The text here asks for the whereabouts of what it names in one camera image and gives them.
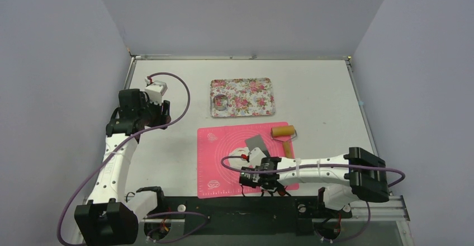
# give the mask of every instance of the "pink silicone mat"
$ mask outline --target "pink silicone mat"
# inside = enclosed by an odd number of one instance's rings
[[[198,129],[197,196],[209,198],[241,195],[239,173],[224,168],[220,160],[236,148],[245,148],[245,140],[259,134],[271,156],[284,156],[282,143],[272,140],[270,136],[270,129],[277,126],[288,126],[288,123],[275,122]],[[299,184],[292,184],[287,187],[287,190],[296,190],[299,187]],[[260,193],[260,188],[244,187],[244,193]]]

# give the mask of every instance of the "gray wall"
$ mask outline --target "gray wall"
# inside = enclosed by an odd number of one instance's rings
[[[354,73],[417,245],[472,245],[474,0],[385,0]]]
[[[103,0],[133,54],[352,55],[383,0]]]
[[[101,0],[0,0],[0,14],[1,244],[57,245],[59,213],[101,161],[130,57]]]

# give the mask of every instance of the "white tabletop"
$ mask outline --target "white tabletop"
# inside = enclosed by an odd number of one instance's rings
[[[161,186],[166,196],[197,195],[197,129],[287,121],[298,139],[295,157],[327,158],[358,146],[371,152],[359,104],[343,60],[139,60],[130,88],[144,89],[144,78],[156,72],[180,76],[191,91],[186,116],[166,130],[142,134],[132,158],[126,192]],[[273,83],[273,116],[214,119],[210,115],[213,79],[268,77]],[[171,117],[186,106],[186,91],[172,77],[156,77],[168,85]],[[292,195],[317,195],[322,184],[300,184]]]

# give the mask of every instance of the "floral tray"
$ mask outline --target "floral tray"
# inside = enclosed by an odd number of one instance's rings
[[[269,78],[211,81],[211,116],[270,116],[275,113]]]

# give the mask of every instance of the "yellow roller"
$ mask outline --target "yellow roller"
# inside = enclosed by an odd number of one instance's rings
[[[291,152],[291,144],[290,144],[290,141],[296,137],[296,130],[293,125],[284,126],[284,127],[273,127],[271,130],[271,136],[273,140],[283,142],[283,150],[285,151],[285,157],[294,158],[293,152]],[[276,137],[281,137],[281,136],[291,136],[291,138],[289,138],[286,141],[275,139]]]

